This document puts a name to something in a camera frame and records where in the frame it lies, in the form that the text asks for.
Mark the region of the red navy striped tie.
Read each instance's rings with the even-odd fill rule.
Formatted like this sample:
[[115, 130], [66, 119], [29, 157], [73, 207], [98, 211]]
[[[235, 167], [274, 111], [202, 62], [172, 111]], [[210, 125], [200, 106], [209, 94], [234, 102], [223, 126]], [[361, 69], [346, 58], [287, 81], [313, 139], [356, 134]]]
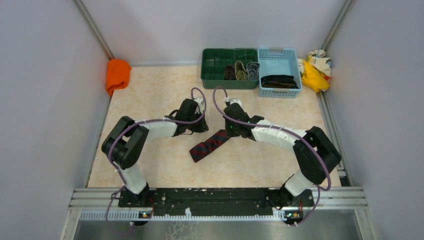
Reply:
[[197, 163], [225, 144], [230, 138], [224, 129], [218, 130], [207, 140], [198, 143], [189, 150], [189, 154], [194, 163]]

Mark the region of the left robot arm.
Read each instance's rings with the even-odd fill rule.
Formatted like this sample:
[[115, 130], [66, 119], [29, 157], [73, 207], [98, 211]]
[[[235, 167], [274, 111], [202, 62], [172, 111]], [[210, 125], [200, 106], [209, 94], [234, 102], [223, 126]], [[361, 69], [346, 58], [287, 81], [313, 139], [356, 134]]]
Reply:
[[123, 116], [104, 140], [101, 150], [121, 177], [130, 200], [138, 207], [149, 203], [149, 185], [138, 167], [147, 140], [177, 137], [186, 131], [204, 133], [206, 101], [202, 97], [186, 98], [180, 108], [161, 119], [135, 121]]

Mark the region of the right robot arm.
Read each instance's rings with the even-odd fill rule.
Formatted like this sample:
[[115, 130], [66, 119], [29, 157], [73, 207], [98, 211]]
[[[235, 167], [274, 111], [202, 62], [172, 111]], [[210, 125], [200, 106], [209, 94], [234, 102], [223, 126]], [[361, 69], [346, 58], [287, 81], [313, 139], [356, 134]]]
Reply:
[[281, 199], [287, 206], [295, 206], [301, 200], [301, 193], [320, 185], [342, 160], [328, 136], [317, 126], [308, 130], [286, 128], [262, 116], [249, 117], [238, 99], [225, 104], [223, 117], [229, 138], [242, 137], [294, 152], [299, 170], [282, 185]]

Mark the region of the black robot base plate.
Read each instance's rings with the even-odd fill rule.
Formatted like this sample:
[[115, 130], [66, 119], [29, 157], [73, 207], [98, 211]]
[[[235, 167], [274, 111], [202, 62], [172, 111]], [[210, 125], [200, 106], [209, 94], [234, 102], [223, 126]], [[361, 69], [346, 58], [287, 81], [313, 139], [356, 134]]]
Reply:
[[315, 204], [312, 191], [292, 196], [283, 188], [150, 188], [136, 196], [124, 189], [118, 198], [121, 208], [152, 208], [156, 217], [250, 217], [270, 216], [273, 210], [301, 210]]

